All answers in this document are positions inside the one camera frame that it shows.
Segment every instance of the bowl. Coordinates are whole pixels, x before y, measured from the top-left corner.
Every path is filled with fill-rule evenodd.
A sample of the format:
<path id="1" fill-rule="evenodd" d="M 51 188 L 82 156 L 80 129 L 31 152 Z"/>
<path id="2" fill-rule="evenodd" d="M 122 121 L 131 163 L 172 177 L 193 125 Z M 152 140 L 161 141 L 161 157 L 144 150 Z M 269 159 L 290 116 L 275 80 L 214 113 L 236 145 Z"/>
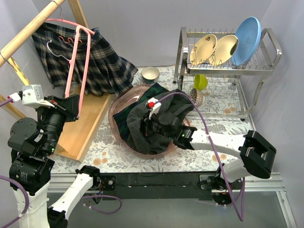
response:
<path id="1" fill-rule="evenodd" d="M 220 65 L 229 60 L 238 47 L 238 38 L 235 35 L 227 35 L 218 40 L 214 52 L 209 58 L 212 65 Z"/>
<path id="2" fill-rule="evenodd" d="M 233 65 L 243 65 L 251 59 L 260 43 L 261 32 L 261 24 L 255 17 L 243 21 L 235 33 L 238 38 L 238 48 L 231 58 Z"/>
<path id="3" fill-rule="evenodd" d="M 205 101 L 203 93 L 195 88 L 190 91 L 189 97 L 192 98 L 197 107 L 201 106 Z"/>
<path id="4" fill-rule="evenodd" d="M 194 88 L 201 91 L 208 85 L 208 79 L 205 75 L 195 75 Z"/>
<path id="5" fill-rule="evenodd" d="M 209 34 L 201 38 L 190 53 L 190 62 L 193 65 L 204 63 L 213 53 L 217 45 L 217 37 Z"/>
<path id="6" fill-rule="evenodd" d="M 156 67 L 148 66 L 142 70 L 142 79 L 144 83 L 154 84 L 160 77 L 160 71 Z"/>
<path id="7" fill-rule="evenodd" d="M 134 86 L 132 89 L 130 89 L 128 92 L 126 92 L 123 95 L 120 95 L 117 97 L 111 104 L 109 108 L 109 124 L 110 127 L 113 131 L 114 137 L 116 138 L 117 141 L 119 141 L 127 150 L 129 150 L 131 153 L 136 154 L 139 157 L 143 158 L 158 158 L 162 157 L 165 154 L 168 154 L 172 151 L 174 151 L 177 146 L 171 142 L 168 146 L 168 148 L 163 152 L 159 154 L 142 154 L 138 153 L 137 151 L 133 150 L 128 144 L 121 139 L 119 130 L 116 124 L 116 121 L 113 118 L 113 115 L 120 112 L 124 108 L 128 107 L 129 105 L 133 104 L 134 102 L 137 102 L 141 96 L 143 95 L 144 92 L 147 91 L 147 89 L 150 88 L 151 85 L 143 84 L 143 85 L 137 85 Z M 187 118 L 183 120 L 183 124 L 186 126 L 190 126 L 190 123 Z"/>

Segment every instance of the plaid skirt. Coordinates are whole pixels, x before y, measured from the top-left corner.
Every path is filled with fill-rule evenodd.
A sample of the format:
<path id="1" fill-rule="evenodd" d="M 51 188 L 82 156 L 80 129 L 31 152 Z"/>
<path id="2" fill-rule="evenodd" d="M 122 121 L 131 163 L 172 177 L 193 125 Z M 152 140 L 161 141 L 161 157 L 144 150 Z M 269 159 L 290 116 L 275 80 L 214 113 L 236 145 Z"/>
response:
<path id="1" fill-rule="evenodd" d="M 118 96 L 132 88 L 133 76 L 138 69 L 128 60 L 119 57 L 112 46 L 100 35 L 97 28 L 92 29 L 92 31 L 95 34 L 91 35 L 91 52 L 85 92 L 96 95 L 109 93 Z M 52 40 L 49 47 L 54 54 L 71 59 L 74 44 L 65 43 L 59 36 L 68 41 L 67 38 L 74 40 L 75 35 L 76 31 L 73 29 L 50 23 L 44 23 L 32 35 L 36 50 L 53 88 L 67 84 L 69 63 L 63 57 L 54 56 L 47 48 L 47 42 Z M 86 62 L 87 34 L 81 31 L 79 39 L 82 43 L 78 44 L 73 81 L 81 85 Z"/>

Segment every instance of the wooden base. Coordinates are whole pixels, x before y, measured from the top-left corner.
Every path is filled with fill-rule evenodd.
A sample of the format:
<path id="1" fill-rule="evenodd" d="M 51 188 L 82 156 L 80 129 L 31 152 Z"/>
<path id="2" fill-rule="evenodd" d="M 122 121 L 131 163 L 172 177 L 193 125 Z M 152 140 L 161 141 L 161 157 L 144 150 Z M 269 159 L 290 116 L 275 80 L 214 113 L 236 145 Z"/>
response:
<path id="1" fill-rule="evenodd" d="M 82 162 L 115 95 L 85 95 L 79 120 L 65 123 L 55 153 Z"/>

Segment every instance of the blue plate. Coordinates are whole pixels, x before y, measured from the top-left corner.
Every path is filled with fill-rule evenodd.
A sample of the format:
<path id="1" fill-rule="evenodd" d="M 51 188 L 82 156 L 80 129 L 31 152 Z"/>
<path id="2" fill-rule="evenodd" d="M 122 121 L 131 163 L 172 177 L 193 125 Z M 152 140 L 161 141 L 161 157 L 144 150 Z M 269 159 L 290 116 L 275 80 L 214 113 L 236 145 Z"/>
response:
<path id="1" fill-rule="evenodd" d="M 261 32 L 261 24 L 255 17 L 243 21 L 235 34 L 238 38 L 238 46 L 231 57 L 232 64 L 239 66 L 251 59 L 260 42 Z"/>

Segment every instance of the gray floor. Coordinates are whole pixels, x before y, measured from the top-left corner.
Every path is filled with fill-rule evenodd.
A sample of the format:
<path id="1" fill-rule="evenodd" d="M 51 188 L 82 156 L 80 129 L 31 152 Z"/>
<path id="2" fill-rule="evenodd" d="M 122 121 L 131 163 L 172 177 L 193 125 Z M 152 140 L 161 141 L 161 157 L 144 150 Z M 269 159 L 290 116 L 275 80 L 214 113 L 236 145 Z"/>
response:
<path id="1" fill-rule="evenodd" d="M 50 193 L 51 205 L 60 194 Z M 103 210 L 113 210 L 115 201 L 101 201 Z M 286 223 L 275 192 L 246 192 L 245 219 L 240 222 L 233 206 L 202 204 L 196 199 L 128 199 L 119 212 L 104 215 L 78 203 L 69 228 L 285 228 Z"/>

